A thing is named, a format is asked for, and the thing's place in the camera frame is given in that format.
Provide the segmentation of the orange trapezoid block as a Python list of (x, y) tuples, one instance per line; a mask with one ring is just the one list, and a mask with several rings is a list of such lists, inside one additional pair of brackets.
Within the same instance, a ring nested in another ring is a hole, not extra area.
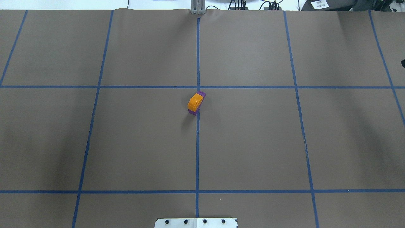
[(198, 108), (200, 107), (201, 103), (204, 100), (204, 96), (199, 94), (199, 93), (195, 93), (189, 100), (187, 107), (188, 110), (192, 111), (192, 112), (197, 112)]

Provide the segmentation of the purple trapezoid block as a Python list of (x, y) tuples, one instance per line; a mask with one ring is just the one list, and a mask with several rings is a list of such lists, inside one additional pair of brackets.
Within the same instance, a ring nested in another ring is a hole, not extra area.
[[(197, 93), (203, 95), (204, 98), (206, 97), (206, 93), (204, 93), (204, 92), (202, 92), (202, 91), (198, 91)], [(197, 113), (199, 112), (200, 108), (201, 108), (201, 105), (200, 105), (200, 107), (198, 108), (197, 112), (192, 112), (192, 111), (188, 110), (188, 113), (196, 116)]]

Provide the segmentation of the white table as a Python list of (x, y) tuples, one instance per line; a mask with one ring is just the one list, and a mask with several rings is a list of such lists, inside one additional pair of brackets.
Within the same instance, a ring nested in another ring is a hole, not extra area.
[[(249, 10), (259, 10), (263, 1), (246, 0)], [(298, 11), (299, 0), (281, 1), (282, 10)], [(230, 0), (206, 0), (206, 6), (228, 9)], [(140, 9), (171, 10), (190, 9), (191, 0), (1, 0), (1, 10), (107, 10), (107, 9)], [(391, 8), (404, 12), (404, 4), (392, 3)]]

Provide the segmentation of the aluminium frame post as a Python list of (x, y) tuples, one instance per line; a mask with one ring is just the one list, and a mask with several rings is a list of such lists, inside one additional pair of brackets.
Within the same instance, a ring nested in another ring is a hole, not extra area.
[(206, 13), (205, 0), (191, 0), (190, 13), (192, 15), (203, 15)]

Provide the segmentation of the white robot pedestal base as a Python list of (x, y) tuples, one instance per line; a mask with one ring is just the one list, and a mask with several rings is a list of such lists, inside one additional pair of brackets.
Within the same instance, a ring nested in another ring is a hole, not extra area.
[(161, 218), (155, 228), (237, 228), (237, 218)]

